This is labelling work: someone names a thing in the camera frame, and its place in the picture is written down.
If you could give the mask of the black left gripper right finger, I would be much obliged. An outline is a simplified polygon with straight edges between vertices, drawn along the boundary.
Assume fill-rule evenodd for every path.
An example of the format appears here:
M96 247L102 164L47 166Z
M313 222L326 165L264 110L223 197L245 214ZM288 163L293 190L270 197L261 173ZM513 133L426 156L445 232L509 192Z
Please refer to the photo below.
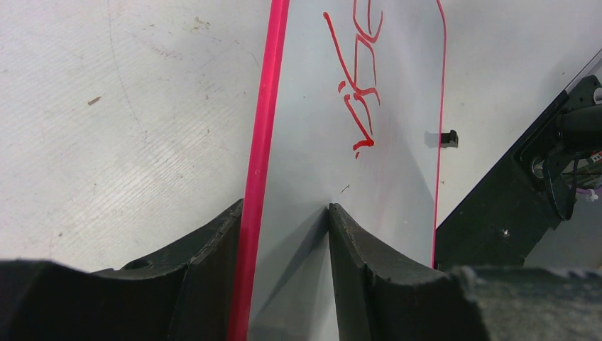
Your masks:
M424 266L338 204L329 248L341 340L600 340L601 272Z

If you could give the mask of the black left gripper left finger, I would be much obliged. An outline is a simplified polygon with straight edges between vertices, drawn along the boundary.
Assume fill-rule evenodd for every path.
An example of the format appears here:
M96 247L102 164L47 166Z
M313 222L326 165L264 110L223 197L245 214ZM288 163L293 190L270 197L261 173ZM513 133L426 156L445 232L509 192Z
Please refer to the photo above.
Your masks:
M1 263L2 340L225 340L243 203L121 269Z

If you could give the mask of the pink-framed whiteboard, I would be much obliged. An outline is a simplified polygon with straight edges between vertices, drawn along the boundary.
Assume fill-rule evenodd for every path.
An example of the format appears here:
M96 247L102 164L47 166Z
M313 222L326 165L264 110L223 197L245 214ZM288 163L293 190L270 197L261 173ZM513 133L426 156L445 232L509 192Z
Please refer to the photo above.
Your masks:
M329 207L431 266L447 32L439 1L273 1L229 340L340 340Z

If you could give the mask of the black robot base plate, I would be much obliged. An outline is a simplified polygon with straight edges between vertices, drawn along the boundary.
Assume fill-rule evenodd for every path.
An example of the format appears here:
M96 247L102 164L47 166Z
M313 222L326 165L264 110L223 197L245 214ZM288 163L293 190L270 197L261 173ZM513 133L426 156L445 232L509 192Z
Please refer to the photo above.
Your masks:
M555 145L553 126L561 114L601 105L601 82L589 75L571 92L561 92L527 128L476 187L440 224L434 264L520 266L536 243L562 220L545 189L542 163ZM578 195L597 196L601 150L586 152L576 172Z

